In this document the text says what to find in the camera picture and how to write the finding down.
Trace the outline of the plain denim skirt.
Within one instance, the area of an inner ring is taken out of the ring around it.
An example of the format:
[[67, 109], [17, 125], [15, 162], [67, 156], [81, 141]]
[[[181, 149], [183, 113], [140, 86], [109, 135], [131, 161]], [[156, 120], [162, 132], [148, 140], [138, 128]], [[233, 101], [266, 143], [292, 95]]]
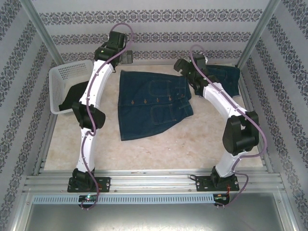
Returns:
[[[223, 65], [208, 65], [210, 74], [215, 76], [215, 82], [220, 83], [223, 89], [232, 97], [232, 88], [231, 88], [231, 78], [230, 78], [230, 68], [231, 66]], [[195, 95], [202, 96], [203, 93], [195, 93]]]

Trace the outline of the black skirt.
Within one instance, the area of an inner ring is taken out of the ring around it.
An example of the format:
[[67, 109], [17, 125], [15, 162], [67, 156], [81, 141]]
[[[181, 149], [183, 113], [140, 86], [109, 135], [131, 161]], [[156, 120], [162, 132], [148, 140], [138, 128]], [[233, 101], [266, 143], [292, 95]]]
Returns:
[[89, 83], [88, 81], [85, 81], [85, 82], [81, 82], [81, 83], [73, 85], [69, 89], [64, 102], [59, 105], [59, 110], [64, 111], [64, 110], [71, 109], [72, 104], [74, 102], [78, 102], [80, 98], [82, 97], [82, 95], [84, 94], [88, 83]]

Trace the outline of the buttoned pocket denim skirt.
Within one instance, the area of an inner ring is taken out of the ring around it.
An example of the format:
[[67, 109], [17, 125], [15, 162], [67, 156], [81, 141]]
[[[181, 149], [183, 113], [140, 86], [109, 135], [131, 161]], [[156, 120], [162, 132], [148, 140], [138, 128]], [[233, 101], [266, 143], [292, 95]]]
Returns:
[[193, 115], [186, 77], [121, 71], [118, 123], [122, 141], [160, 134]]

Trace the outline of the white plastic basket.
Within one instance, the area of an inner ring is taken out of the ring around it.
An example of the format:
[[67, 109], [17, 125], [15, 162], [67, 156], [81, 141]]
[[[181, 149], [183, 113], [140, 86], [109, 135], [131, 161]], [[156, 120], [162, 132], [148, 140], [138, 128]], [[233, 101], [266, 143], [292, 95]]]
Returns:
[[59, 65], [49, 71], [50, 109], [53, 114], [72, 112], [72, 109], [61, 111], [59, 105], [64, 102], [72, 86], [90, 79], [92, 70], [93, 62], [83, 60]]

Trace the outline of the grey metal sheet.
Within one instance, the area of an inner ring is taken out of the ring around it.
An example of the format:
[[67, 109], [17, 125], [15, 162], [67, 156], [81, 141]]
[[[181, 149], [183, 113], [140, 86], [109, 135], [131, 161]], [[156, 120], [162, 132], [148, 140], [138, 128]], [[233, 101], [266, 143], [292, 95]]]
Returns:
[[10, 231], [299, 231], [282, 192], [244, 193], [226, 207], [117, 203], [90, 211], [61, 198], [28, 195]]

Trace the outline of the left circuit board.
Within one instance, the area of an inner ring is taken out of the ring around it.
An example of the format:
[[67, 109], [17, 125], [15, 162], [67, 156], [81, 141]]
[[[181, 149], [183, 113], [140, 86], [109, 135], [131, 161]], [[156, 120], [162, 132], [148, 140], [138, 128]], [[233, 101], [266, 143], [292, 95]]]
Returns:
[[78, 201], [80, 203], [82, 203], [82, 202], [94, 203], [96, 200], [97, 200], [97, 195], [91, 195], [91, 194], [80, 195], [79, 198], [78, 198]]

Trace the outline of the aluminium frame post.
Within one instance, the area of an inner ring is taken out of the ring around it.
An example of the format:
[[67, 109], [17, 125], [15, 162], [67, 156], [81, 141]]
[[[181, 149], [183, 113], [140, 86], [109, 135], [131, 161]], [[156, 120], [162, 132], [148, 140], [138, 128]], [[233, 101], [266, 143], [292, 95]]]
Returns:
[[49, 34], [46, 26], [44, 25], [39, 13], [37, 12], [32, 0], [19, 0], [27, 16], [34, 25], [36, 31], [39, 33], [42, 41], [45, 43], [48, 51], [50, 52], [53, 60], [57, 65], [64, 64], [64, 60], [58, 51], [51, 35]]
[[255, 44], [259, 40], [260, 36], [262, 35], [264, 29], [266, 28], [267, 23], [269, 22], [270, 18], [274, 14], [275, 10], [277, 9], [281, 0], [269, 0], [264, 12], [262, 13], [260, 20], [258, 21], [250, 39], [246, 47], [244, 48], [239, 61], [237, 63], [237, 67], [242, 69], [244, 64], [246, 63], [249, 55], [251, 54], [252, 50], [255, 47]]

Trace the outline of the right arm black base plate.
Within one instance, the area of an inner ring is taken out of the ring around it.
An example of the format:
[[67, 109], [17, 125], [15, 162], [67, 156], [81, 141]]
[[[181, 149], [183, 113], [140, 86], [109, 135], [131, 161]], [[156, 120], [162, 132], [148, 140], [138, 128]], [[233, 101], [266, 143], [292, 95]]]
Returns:
[[220, 191], [239, 191], [240, 187], [238, 179], [235, 175], [227, 178], [220, 178], [215, 176], [197, 176], [196, 189], [198, 192], [220, 192]]

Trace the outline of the aluminium mounting rail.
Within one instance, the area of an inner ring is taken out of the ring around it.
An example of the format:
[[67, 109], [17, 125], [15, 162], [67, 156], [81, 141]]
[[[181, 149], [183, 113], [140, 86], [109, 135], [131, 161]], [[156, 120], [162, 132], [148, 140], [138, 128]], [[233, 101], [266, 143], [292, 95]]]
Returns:
[[[246, 193], [271, 193], [285, 190], [279, 173], [269, 173], [264, 167], [241, 168], [249, 176]], [[167, 194], [195, 193], [196, 185], [190, 175], [207, 176], [210, 169], [165, 169], [165, 170], [105, 170], [96, 171], [98, 177], [110, 177], [110, 193], [118, 194]], [[65, 194], [71, 173], [68, 171], [42, 171], [37, 176], [27, 176], [23, 193]]]

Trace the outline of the aluminium side rail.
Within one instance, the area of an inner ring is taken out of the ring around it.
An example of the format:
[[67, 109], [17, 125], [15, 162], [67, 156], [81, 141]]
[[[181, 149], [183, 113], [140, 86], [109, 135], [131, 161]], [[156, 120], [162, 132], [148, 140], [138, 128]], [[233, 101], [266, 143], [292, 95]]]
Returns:
[[[265, 134], [267, 141], [270, 141], [271, 137], [268, 135], [268, 127], [262, 107], [260, 105], [257, 90], [255, 89], [255, 85], [250, 72], [246, 67], [241, 69], [238, 87], [240, 96], [235, 97], [236, 102], [243, 106], [247, 111], [255, 111], [258, 114], [259, 126]], [[268, 173], [274, 172], [267, 152], [259, 157], [244, 158], [236, 167], [236, 170], [238, 171], [259, 169], [266, 170]]]
[[56, 120], [57, 120], [57, 115], [51, 114], [46, 130], [45, 130], [44, 139], [42, 141], [41, 148], [39, 150], [39, 154], [35, 162], [35, 168], [33, 169], [34, 176], [39, 174], [41, 164], [43, 160], [46, 159], [47, 157], [49, 147], [51, 144], [51, 140], [52, 140], [52, 136], [53, 136], [53, 132], [54, 132], [54, 128], [55, 128], [55, 124], [56, 124]]

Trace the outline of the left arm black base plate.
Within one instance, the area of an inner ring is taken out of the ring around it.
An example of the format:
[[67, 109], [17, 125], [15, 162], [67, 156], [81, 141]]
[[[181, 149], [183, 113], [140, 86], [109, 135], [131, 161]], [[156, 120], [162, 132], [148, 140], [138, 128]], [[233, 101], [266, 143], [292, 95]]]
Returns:
[[[95, 177], [95, 180], [97, 182], [99, 192], [109, 192], [111, 184], [111, 179], [109, 177]], [[95, 193], [97, 192], [97, 189], [96, 184], [92, 178], [86, 180], [77, 180], [71, 177], [68, 182], [67, 191], [69, 193]]]

